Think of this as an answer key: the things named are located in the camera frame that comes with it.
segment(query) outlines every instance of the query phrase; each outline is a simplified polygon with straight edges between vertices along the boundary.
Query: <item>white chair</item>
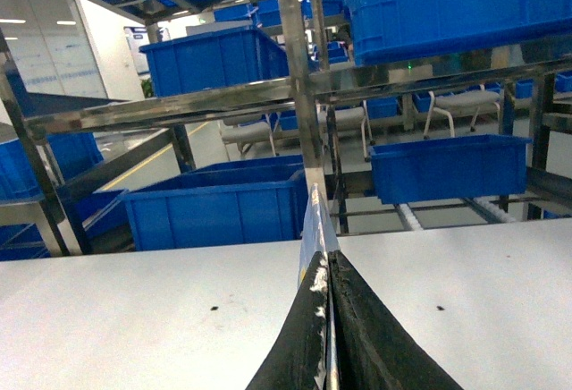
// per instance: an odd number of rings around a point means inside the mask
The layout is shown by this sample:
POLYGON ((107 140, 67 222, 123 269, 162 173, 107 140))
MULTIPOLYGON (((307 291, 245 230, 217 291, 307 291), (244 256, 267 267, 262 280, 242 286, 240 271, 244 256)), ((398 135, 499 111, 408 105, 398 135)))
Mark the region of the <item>white chair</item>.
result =
MULTIPOLYGON (((318 113, 318 125, 323 131, 327 131, 326 117, 327 113, 325 111, 318 113)), ((346 131, 358 125, 361 129, 361 141, 364 150, 364 159, 366 162, 369 162, 371 157, 367 153, 366 127, 370 144, 374 145, 375 142, 374 136, 372 135, 372 127, 369 124, 367 102, 364 101, 361 106, 336 110, 336 127, 339 131, 346 131)))
POLYGON ((276 148, 274 147, 273 128, 270 122, 270 116, 265 115, 265 119, 260 119, 260 114, 240 115, 236 117, 228 117, 223 122, 218 122, 218 130, 221 140, 224 144, 226 157, 231 160, 229 150, 226 148, 229 144, 236 144, 240 152, 240 158, 244 158, 255 142, 268 140, 272 153, 276 157, 276 148))
POLYGON ((497 92, 486 90, 483 84, 480 90, 470 90, 468 92, 459 93, 458 95, 436 97, 432 91, 429 92, 429 95, 431 96, 431 106, 427 113, 427 122, 425 123, 425 131, 423 132, 423 138, 425 140, 429 139, 429 125, 433 117, 433 112, 447 116, 449 119, 450 136, 452 138, 455 138, 455 123, 453 122, 452 111, 463 108, 475 110, 475 115, 471 121, 471 132, 475 131, 476 118, 482 106, 495 105, 497 107, 499 120, 501 118, 501 104, 499 103, 501 95, 497 92))

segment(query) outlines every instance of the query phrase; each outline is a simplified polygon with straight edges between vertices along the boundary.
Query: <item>floor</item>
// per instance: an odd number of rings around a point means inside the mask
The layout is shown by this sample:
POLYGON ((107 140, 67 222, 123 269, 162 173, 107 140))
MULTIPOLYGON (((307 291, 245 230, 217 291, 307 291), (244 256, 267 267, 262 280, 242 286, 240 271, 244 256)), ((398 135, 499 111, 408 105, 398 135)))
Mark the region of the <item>floor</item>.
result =
MULTIPOLYGON (((477 124, 477 132, 472 134, 468 127, 469 119, 461 119, 456 122, 458 135, 475 135, 483 133, 497 133, 498 124, 491 115, 481 116, 477 124)), ((515 123, 515 135, 528 136, 529 122, 525 115, 521 115, 515 123)), ((226 161, 224 145, 220 140, 217 122, 197 123, 187 126, 190 146, 198 167, 226 161)), ((430 132, 432 139, 447 138, 448 127, 437 122, 430 132)), ((121 153, 126 148, 132 148, 144 139, 144 135, 131 135, 127 138, 103 137, 98 139, 99 147, 105 157, 121 153)), ((408 142, 423 139, 423 126, 419 124, 412 132, 403 132, 393 129, 386 136, 383 130, 374 131, 377 144, 389 144, 408 142)), ((364 161, 361 151, 361 139, 359 131, 341 133, 341 162, 345 173, 370 170, 371 165, 364 161)), ((296 140, 280 141, 277 144, 281 155, 300 153, 299 144, 296 140)), ((231 160, 240 159, 236 147, 228 147, 231 160)), ((565 134, 553 133, 551 135, 551 148, 549 154, 548 170, 555 174, 572 177, 572 159, 564 158, 572 150, 572 138, 565 134)), ((269 157, 272 151, 268 143, 256 144, 247 155, 247 158, 269 157)), ((326 158, 326 172, 331 172, 328 159, 326 158)), ((135 190, 147 186, 153 182, 159 182, 179 174, 175 156, 171 148, 165 148, 151 158, 131 169, 128 173, 104 187, 106 190, 130 189, 135 190)), ((460 203, 460 200, 433 201, 431 204, 460 203)), ((422 207, 428 203, 410 204, 412 207, 422 207)), ((377 198, 349 199, 348 211, 370 211, 379 209, 392 209, 377 198)), ((511 204, 509 213, 522 220, 523 205, 511 204)), ((425 229, 444 226, 459 225, 484 225, 485 221, 470 208, 451 208, 430 211, 418 211, 416 216, 425 229)), ((353 216, 349 219, 350 233, 393 232, 403 230, 403 226, 395 213, 372 216, 353 216)))

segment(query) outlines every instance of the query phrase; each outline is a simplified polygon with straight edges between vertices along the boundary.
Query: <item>white tabletop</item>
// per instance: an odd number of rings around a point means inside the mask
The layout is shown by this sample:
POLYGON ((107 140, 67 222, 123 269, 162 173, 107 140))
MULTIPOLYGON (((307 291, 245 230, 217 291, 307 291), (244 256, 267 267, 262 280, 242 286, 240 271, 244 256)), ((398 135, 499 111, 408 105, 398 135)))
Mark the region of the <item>white tabletop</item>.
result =
POLYGON ((572 221, 340 244, 416 342, 465 390, 572 389, 572 221))
POLYGON ((285 242, 0 263, 0 388, 244 389, 298 262, 285 242))
MULTIPOLYGON (((466 390, 568 390, 570 240, 560 221, 340 244, 466 390)), ((280 332, 298 261, 299 242, 284 242, 0 263, 0 388, 242 389, 280 332)))

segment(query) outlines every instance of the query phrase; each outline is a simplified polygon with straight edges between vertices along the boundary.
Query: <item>blue bin rim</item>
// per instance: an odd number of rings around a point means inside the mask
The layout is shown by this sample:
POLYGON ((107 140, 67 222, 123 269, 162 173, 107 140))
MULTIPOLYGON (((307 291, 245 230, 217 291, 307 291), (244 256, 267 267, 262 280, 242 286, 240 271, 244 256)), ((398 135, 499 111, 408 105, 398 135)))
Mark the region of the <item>blue bin rim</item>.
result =
MULTIPOLYGON (((125 196, 123 196, 123 201, 132 201, 140 198, 172 198, 176 196, 192 196, 192 195, 203 195, 205 193, 221 193, 221 192, 235 192, 235 191, 262 191, 266 189, 289 189, 293 187, 296 182, 304 177, 305 171, 301 167, 301 164, 293 164, 286 166, 300 166, 300 169, 293 173, 288 179, 274 181, 274 182, 253 182, 253 183, 239 183, 239 184, 223 184, 219 186, 198 186, 191 187, 188 189, 169 189, 169 190, 159 190, 159 191, 149 191, 154 185, 160 184, 162 182, 157 182, 151 184, 147 187, 142 188, 142 191, 130 191, 125 196)), ((220 173, 221 171, 212 171, 200 173, 200 175, 210 174, 210 173, 220 173)), ((193 173, 181 174, 176 177, 193 176, 193 173)))
POLYGON ((139 48, 139 52, 140 53, 147 53, 147 52, 151 52, 153 50, 156 50, 158 48, 172 47, 172 46, 176 46, 176 45, 181 44, 181 43, 191 43, 193 41, 199 41, 199 40, 205 39, 205 38, 223 37, 225 35, 236 34, 238 32, 253 32, 255 34, 258 34, 261 38, 266 39, 268 41, 271 41, 277 47, 280 47, 278 44, 276 44, 276 42, 274 40, 272 40, 270 37, 268 37, 264 32, 262 32, 256 26, 245 25, 245 26, 239 26, 237 28, 230 28, 227 30, 216 30, 213 32, 205 32, 203 34, 191 35, 190 37, 170 39, 168 41, 163 41, 162 43, 147 44, 146 46, 141 46, 139 48))
POLYGON ((511 135, 472 135, 467 137, 441 138, 436 140, 420 140, 411 142, 401 142, 398 144, 388 144, 369 148, 369 152, 374 160, 383 160, 393 157, 409 157, 423 155, 428 149, 438 148, 441 150, 467 149, 496 147, 499 145, 526 145, 533 141, 530 138, 514 137, 511 135))

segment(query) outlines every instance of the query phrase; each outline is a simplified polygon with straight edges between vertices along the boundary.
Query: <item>stainless steel rack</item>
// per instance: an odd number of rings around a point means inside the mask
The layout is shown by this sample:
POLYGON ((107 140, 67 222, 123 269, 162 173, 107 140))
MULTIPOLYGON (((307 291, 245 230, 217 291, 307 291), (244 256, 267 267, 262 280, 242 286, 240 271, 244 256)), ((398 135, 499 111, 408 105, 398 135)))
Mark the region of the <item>stainless steel rack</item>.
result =
MULTIPOLYGON (((342 170, 335 122, 336 106, 345 106, 366 98, 405 95, 403 115, 390 123, 410 129, 422 117, 415 114, 410 94, 426 90, 447 90, 487 81, 500 81, 505 87, 500 133, 511 134, 515 108, 514 81, 534 78, 531 104, 531 131, 534 139, 529 159, 529 190, 535 196, 524 197, 528 204, 526 218, 540 218, 541 208, 572 208, 572 181, 546 173, 551 131, 572 132, 572 97, 554 98, 555 72, 572 69, 572 36, 555 36, 518 44, 523 59, 503 60, 506 47, 480 49, 455 55, 462 64, 451 64, 452 55, 440 55, 412 61, 399 61, 370 67, 349 67, 331 71, 327 60, 320 72, 310 73, 307 64, 305 24, 299 0, 279 0, 290 65, 290 77, 257 81, 226 89, 213 89, 175 97, 150 98, 143 101, 109 105, 86 102, 70 103, 57 114, 25 117, 30 108, 26 92, 4 36, 0 31, 0 98, 4 101, 29 161, 37 175, 43 198, 28 203, 5 204, 0 208, 0 225, 16 220, 41 225, 42 235, 52 254, 81 254, 94 250, 75 215, 73 202, 102 187, 129 167, 157 150, 173 144, 182 172, 195 167, 185 123, 217 120, 230 115, 277 112, 296 109, 299 141, 304 157, 308 185, 317 183, 323 195, 333 199, 333 209, 340 219, 341 231, 347 233, 346 198, 363 196, 373 188, 370 172, 345 174, 342 170), (316 103, 328 106, 328 138, 333 175, 324 175, 324 155, 316 123, 316 103), (126 155, 97 166, 93 171, 63 181, 46 141, 47 134, 79 131, 126 131, 157 129, 151 138, 126 155)), ((314 27, 320 53, 325 54, 324 14, 320 0, 315 0, 314 27)), ((514 201, 500 198, 498 205, 507 208, 514 201)), ((465 206, 487 215, 474 201, 465 206)))

